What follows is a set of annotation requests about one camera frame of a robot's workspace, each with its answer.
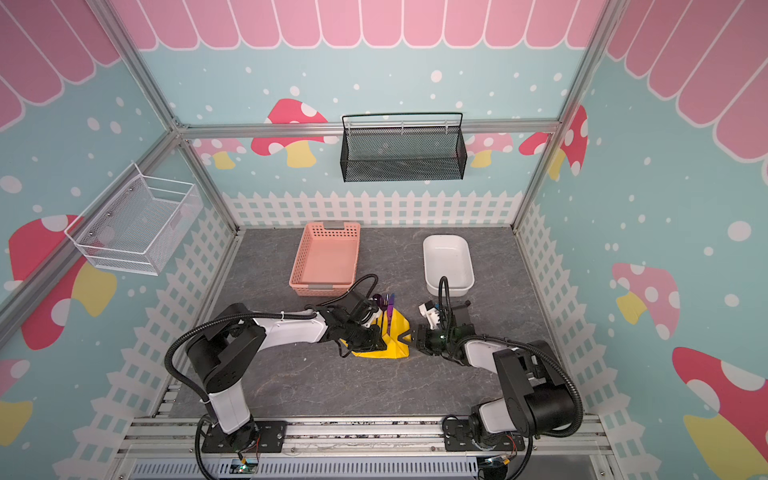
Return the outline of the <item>white plastic tub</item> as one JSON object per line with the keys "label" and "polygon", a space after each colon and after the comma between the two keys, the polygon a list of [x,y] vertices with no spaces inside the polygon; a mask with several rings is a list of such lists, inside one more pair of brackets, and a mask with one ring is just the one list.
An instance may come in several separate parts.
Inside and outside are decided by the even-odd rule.
{"label": "white plastic tub", "polygon": [[475,276],[468,242],[458,235],[430,235],[423,241],[427,290],[438,295],[439,280],[448,279],[451,297],[464,297],[474,286]]}

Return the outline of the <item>purple metal spoon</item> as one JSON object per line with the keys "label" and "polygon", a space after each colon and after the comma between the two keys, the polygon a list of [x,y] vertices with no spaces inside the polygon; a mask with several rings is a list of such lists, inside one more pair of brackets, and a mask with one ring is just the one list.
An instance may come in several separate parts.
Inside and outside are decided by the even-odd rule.
{"label": "purple metal spoon", "polygon": [[381,295],[381,294],[374,294],[374,295],[372,296],[372,299],[375,301],[375,303],[377,304],[378,308],[379,308],[379,309],[380,309],[382,312],[384,312],[384,309],[383,309],[383,307],[384,307],[384,304],[383,304],[383,297],[384,297],[384,295]]}

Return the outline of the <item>yellow paper napkin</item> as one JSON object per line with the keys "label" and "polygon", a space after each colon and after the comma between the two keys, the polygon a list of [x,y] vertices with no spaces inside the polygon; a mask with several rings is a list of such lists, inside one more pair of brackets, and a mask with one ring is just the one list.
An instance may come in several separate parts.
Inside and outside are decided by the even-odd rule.
{"label": "yellow paper napkin", "polygon": [[406,342],[399,340],[400,335],[409,335],[410,324],[408,320],[394,308],[393,324],[391,334],[386,333],[387,329],[387,315],[382,313],[381,317],[374,322],[366,324],[366,326],[372,323],[377,323],[382,330],[383,339],[387,344],[387,349],[384,351],[371,352],[371,353],[353,353],[356,357],[369,358],[369,359],[401,359],[407,358],[410,354],[409,346]]}

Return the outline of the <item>pink perforated plastic basket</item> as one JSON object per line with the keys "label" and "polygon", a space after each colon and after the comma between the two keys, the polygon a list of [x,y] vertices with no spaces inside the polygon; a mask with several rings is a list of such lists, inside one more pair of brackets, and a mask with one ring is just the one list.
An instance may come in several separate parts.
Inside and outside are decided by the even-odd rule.
{"label": "pink perforated plastic basket", "polygon": [[302,297],[336,297],[356,280],[361,225],[311,222],[303,230],[290,287]]}

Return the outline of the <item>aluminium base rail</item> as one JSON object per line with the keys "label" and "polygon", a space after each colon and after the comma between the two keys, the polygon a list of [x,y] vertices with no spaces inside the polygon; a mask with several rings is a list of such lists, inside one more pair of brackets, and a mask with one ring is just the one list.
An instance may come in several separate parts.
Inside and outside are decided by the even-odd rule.
{"label": "aluminium base rail", "polygon": [[542,437],[522,447],[504,438],[478,449],[447,436],[439,416],[289,418],[270,443],[243,455],[196,455],[196,422],[188,418],[138,420],[109,467],[109,479],[198,479],[205,466],[216,479],[477,479],[489,469],[523,470],[525,479],[619,479],[618,462],[599,420],[586,416],[578,433]]}

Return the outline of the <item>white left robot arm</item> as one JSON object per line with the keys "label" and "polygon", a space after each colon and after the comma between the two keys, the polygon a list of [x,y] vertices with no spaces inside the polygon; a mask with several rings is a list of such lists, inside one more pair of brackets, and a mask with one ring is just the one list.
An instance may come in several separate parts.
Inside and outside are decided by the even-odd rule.
{"label": "white left robot arm", "polygon": [[244,453],[259,446],[260,427],[245,400],[242,379],[257,353],[288,344],[334,342],[339,356],[387,349],[376,319],[378,276],[366,274],[340,296],[298,312],[259,312],[242,303],[183,333],[168,347],[164,367],[194,391],[206,413],[197,422],[194,455],[200,474],[214,476],[202,459],[203,428],[219,431],[243,467]]}

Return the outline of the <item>black mesh wall basket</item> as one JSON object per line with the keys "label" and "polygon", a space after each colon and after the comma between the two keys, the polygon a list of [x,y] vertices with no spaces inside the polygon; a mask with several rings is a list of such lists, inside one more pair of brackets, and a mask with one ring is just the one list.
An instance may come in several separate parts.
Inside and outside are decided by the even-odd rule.
{"label": "black mesh wall basket", "polygon": [[346,182],[464,178],[468,153],[460,112],[349,114],[341,122]]}

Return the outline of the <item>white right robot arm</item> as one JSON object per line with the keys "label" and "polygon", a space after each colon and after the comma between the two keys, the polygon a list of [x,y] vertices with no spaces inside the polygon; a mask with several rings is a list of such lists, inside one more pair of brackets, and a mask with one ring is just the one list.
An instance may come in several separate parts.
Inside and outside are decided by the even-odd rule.
{"label": "white right robot arm", "polygon": [[584,405],[575,382],[550,345],[477,332],[470,301],[452,301],[447,277],[437,299],[419,307],[424,323],[399,335],[419,352],[496,376],[501,397],[472,407],[469,415],[441,421],[445,447],[479,452],[480,479],[517,479],[529,465],[535,440],[579,431]]}

